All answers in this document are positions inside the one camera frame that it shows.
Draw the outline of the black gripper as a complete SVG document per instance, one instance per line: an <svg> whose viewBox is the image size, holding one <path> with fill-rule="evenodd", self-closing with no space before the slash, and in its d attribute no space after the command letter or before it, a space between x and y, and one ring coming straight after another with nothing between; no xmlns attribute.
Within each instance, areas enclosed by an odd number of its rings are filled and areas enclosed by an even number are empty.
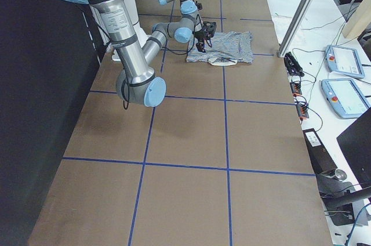
<svg viewBox="0 0 371 246"><path fill-rule="evenodd" d="M194 37L197 39L196 47L198 52L205 53L205 31L204 30L199 30L194 32Z"/></svg>

